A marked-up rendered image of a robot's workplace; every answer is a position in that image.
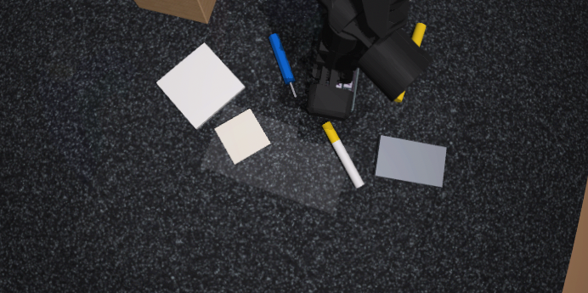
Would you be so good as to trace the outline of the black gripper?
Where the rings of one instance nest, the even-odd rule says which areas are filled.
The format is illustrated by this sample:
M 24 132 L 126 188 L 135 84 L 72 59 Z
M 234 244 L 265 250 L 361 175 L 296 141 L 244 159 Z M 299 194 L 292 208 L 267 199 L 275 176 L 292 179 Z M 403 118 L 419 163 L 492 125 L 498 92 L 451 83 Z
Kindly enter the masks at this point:
M 333 51 L 325 42 L 323 30 L 327 12 L 322 7 L 321 17 L 324 25 L 317 43 L 317 58 L 314 59 L 313 78 L 319 79 L 319 84 L 310 84 L 306 112 L 309 116 L 318 116 L 338 121 L 345 121 L 351 116 L 354 92 L 336 87 L 337 83 L 349 84 L 353 81 L 353 72 L 346 70 L 348 65 L 356 59 L 363 46 L 354 54 L 340 54 Z M 326 86 L 329 81 L 329 86 Z

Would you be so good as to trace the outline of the grey flat rectangular panel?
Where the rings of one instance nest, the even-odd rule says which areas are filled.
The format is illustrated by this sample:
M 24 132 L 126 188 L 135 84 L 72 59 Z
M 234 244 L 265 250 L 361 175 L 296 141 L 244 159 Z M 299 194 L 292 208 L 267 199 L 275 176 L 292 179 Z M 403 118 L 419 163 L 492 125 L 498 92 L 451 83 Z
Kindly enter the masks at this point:
M 381 135 L 374 176 L 442 188 L 446 149 Z

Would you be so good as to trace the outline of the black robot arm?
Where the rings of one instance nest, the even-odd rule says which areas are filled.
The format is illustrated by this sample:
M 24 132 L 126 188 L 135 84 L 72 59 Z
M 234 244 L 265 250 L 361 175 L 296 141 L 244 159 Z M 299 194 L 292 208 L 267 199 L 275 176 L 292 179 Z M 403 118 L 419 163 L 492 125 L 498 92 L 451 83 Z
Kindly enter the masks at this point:
M 316 0 L 327 12 L 323 35 L 340 54 L 360 60 L 346 70 L 360 69 L 392 102 L 433 62 L 402 30 L 409 0 Z

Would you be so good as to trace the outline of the blue stylus with grey tip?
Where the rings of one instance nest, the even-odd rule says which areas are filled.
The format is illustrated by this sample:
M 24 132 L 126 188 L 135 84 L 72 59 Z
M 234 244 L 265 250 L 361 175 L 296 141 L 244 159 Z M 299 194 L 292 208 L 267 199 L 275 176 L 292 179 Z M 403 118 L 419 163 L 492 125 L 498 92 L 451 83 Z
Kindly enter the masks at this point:
M 275 58 L 278 61 L 280 71 L 281 71 L 282 76 L 284 78 L 285 84 L 291 85 L 291 90 L 294 94 L 294 97 L 296 98 L 297 96 L 296 96 L 294 87 L 292 86 L 292 83 L 295 81 L 295 78 L 292 74 L 291 67 L 289 65 L 285 51 L 282 47 L 279 35 L 277 33 L 271 34 L 269 36 L 269 40 L 270 40 L 272 49 L 274 51 Z

